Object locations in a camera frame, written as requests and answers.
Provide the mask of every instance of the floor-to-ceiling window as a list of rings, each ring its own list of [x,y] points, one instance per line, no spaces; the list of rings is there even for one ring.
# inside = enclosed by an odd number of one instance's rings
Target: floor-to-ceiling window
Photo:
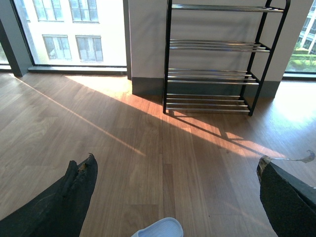
[[[126,67],[122,0],[14,0],[36,65]]]
[[[287,73],[316,73],[316,0],[300,32]]]
[[[9,64],[9,62],[5,56],[4,50],[3,50],[2,45],[0,43],[0,65],[6,65],[6,64]]]

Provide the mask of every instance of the white building facade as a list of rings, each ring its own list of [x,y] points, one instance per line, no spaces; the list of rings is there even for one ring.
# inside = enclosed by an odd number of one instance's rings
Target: white building facade
[[[126,66],[122,1],[14,1],[35,64]]]
[[[316,54],[316,0],[314,0],[311,10],[304,23],[298,42],[309,54]]]

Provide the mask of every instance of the baseboard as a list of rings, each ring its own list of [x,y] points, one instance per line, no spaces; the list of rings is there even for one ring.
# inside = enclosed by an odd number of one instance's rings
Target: baseboard
[[[132,78],[133,94],[134,95],[162,95],[163,94],[163,79],[162,78]],[[274,98],[280,81],[265,81],[260,97]],[[169,93],[176,94],[199,94],[199,95],[239,95],[241,86],[233,85],[210,85],[205,84],[170,84],[168,85]],[[245,96],[254,97],[257,91],[257,86],[250,85],[247,87]]]

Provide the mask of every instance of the building window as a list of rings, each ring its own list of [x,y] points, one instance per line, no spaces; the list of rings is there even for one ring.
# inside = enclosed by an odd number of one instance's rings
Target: building window
[[[314,43],[312,49],[311,49],[311,52],[310,54],[316,54],[316,43]]]
[[[49,59],[71,60],[67,36],[43,36]]]
[[[39,21],[62,21],[63,14],[59,0],[34,0]]]
[[[69,0],[73,21],[98,21],[95,0]]]
[[[312,28],[310,30],[310,34],[316,34],[316,20],[314,21],[313,25],[312,25]]]
[[[298,40],[297,40],[297,44],[300,45],[301,42],[302,42],[302,40],[303,40],[303,38],[302,38],[302,37],[299,37]]]
[[[24,0],[20,0],[20,2],[21,2],[21,6],[22,6],[22,10],[23,10],[25,19],[29,22],[30,19],[29,19],[28,12],[26,11],[26,8],[25,8]]]
[[[82,62],[102,62],[101,37],[76,36]]]
[[[312,12],[315,11],[315,8],[316,8],[316,0],[314,0],[310,11],[312,11]]]
[[[309,49],[310,48],[310,46],[311,46],[311,44],[312,44],[312,41],[310,41],[310,40],[305,40],[305,43],[304,43],[304,45],[303,45],[303,48],[305,48],[305,49]]]
[[[305,32],[307,27],[308,27],[308,24],[310,23],[311,19],[310,18],[307,18],[305,23],[304,23],[304,26],[302,28],[302,31]]]

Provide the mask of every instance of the white wall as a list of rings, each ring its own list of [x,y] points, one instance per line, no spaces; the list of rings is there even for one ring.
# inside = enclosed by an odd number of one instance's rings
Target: white wall
[[[210,4],[209,0],[199,0]],[[191,0],[174,0],[173,3],[192,3]],[[313,0],[292,0],[275,56],[266,80],[281,81],[288,60],[305,22]],[[213,0],[212,4],[230,5],[231,0]],[[235,5],[264,5],[264,0],[238,0]],[[166,0],[130,0],[131,64],[133,78],[163,78]],[[284,7],[285,0],[273,0],[273,6]],[[273,40],[275,22],[281,14],[271,13],[262,35],[263,43]],[[253,40],[260,22],[260,13],[174,11],[172,37],[208,40]],[[170,66],[204,69],[245,69],[249,54],[197,52],[171,52]],[[261,71],[267,54],[256,57],[254,72]]]

